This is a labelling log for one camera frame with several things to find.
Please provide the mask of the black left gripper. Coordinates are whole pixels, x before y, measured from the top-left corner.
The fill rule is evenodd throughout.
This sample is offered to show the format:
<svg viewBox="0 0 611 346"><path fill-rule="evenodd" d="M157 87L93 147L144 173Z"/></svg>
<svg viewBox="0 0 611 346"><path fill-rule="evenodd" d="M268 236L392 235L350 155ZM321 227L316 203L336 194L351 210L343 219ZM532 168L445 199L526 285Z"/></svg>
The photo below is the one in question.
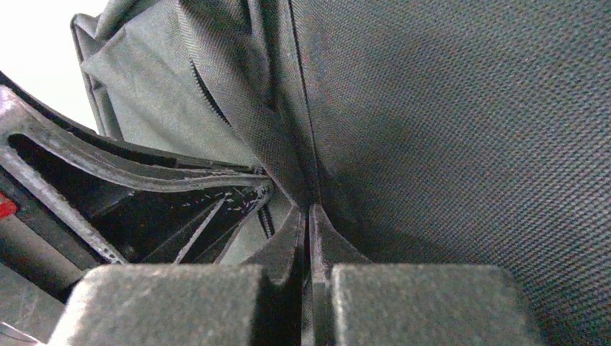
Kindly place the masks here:
<svg viewBox="0 0 611 346"><path fill-rule="evenodd" d="M108 139L1 77L1 341L46 342L104 263L210 263L275 232L269 177Z"/></svg>

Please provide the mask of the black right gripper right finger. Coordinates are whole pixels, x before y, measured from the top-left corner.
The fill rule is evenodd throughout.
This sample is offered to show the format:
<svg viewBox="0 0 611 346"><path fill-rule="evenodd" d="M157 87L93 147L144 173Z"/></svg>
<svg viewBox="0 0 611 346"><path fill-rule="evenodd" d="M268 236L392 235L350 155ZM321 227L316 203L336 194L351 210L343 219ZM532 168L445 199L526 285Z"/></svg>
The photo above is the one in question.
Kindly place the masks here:
<svg viewBox="0 0 611 346"><path fill-rule="evenodd" d="M315 345L542 345L520 286L490 265L375 264L309 209Z"/></svg>

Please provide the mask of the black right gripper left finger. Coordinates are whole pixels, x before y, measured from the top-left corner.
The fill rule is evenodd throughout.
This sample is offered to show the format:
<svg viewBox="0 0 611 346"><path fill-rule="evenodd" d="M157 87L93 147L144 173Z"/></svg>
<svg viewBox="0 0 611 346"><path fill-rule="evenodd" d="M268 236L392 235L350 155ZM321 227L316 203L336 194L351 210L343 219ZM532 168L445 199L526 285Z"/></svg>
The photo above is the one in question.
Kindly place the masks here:
<svg viewBox="0 0 611 346"><path fill-rule="evenodd" d="M240 265L104 265L74 288L51 345L299 345L306 217Z"/></svg>

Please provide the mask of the black student backpack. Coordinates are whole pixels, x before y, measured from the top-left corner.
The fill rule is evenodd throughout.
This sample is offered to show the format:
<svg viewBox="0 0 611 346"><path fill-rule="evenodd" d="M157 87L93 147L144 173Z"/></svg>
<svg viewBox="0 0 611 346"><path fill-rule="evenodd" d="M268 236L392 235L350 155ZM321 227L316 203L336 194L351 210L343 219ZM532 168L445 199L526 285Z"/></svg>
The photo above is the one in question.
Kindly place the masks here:
<svg viewBox="0 0 611 346"><path fill-rule="evenodd" d="M263 167L373 262L503 267L610 343L608 1L109 1L71 31L99 132Z"/></svg>

